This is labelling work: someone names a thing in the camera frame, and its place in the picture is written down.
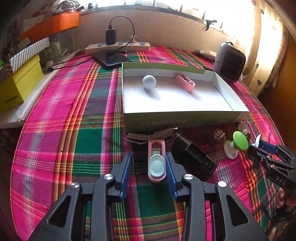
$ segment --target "pink plastic object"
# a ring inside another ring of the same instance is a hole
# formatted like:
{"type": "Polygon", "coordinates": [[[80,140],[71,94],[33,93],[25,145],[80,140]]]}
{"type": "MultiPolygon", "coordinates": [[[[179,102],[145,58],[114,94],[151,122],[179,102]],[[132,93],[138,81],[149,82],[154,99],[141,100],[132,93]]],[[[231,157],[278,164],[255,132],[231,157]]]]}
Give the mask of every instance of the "pink plastic object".
{"type": "Polygon", "coordinates": [[[177,75],[176,82],[189,93],[191,93],[195,87],[195,83],[185,75],[177,75]]]}
{"type": "Polygon", "coordinates": [[[149,140],[148,141],[148,178],[150,181],[154,183],[158,183],[162,181],[166,177],[166,168],[165,168],[165,141],[163,139],[154,139],[154,140],[149,140]],[[163,164],[164,164],[164,173],[159,176],[153,176],[150,172],[150,160],[152,156],[152,149],[158,148],[160,149],[160,154],[163,157],[163,164]]]}

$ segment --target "silver screw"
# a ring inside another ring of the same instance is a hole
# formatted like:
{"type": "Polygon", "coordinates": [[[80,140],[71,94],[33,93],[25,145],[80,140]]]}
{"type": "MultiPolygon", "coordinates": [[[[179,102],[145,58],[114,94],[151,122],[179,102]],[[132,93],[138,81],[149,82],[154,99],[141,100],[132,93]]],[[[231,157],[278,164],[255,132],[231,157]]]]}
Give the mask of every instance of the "silver screw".
{"type": "Polygon", "coordinates": [[[71,187],[72,188],[78,188],[79,187],[79,183],[77,183],[77,182],[71,183],[71,187]]]}
{"type": "Polygon", "coordinates": [[[104,176],[104,179],[105,180],[111,180],[113,178],[113,175],[112,174],[106,174],[105,176],[104,176]]]}
{"type": "Polygon", "coordinates": [[[227,186],[227,183],[224,182],[224,181],[219,181],[219,182],[218,182],[218,186],[224,188],[224,187],[227,186]]]}
{"type": "Polygon", "coordinates": [[[191,174],[185,174],[185,175],[184,175],[184,178],[185,178],[186,180],[192,180],[192,179],[193,179],[193,176],[192,176],[191,174]]]}

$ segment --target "power adapter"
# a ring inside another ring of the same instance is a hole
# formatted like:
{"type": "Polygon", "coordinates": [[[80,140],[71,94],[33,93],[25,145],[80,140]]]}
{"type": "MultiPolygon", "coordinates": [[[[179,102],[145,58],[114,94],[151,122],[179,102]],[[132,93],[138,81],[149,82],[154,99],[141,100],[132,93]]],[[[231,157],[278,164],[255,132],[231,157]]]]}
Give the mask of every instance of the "power adapter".
{"type": "Polygon", "coordinates": [[[106,44],[112,45],[116,43],[116,29],[112,28],[112,25],[108,26],[106,30],[106,44]]]}

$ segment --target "black phone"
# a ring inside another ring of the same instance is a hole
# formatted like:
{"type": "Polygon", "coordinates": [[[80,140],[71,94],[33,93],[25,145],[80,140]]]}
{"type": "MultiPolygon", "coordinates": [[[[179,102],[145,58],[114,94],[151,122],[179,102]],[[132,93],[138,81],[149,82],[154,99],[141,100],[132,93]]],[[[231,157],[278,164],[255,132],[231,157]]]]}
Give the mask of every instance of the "black phone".
{"type": "Polygon", "coordinates": [[[131,60],[117,52],[97,52],[92,54],[105,69],[112,69],[121,66],[122,63],[131,62],[131,60]]]}

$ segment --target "portable fan heater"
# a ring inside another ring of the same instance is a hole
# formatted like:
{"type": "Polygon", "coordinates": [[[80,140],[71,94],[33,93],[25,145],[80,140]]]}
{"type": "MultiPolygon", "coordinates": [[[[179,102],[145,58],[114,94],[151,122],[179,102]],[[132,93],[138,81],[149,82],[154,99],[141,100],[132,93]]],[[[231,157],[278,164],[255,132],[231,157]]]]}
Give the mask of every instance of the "portable fan heater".
{"type": "Polygon", "coordinates": [[[218,50],[213,71],[223,80],[234,83],[242,74],[245,63],[246,56],[240,50],[230,43],[223,43],[218,50]]]}

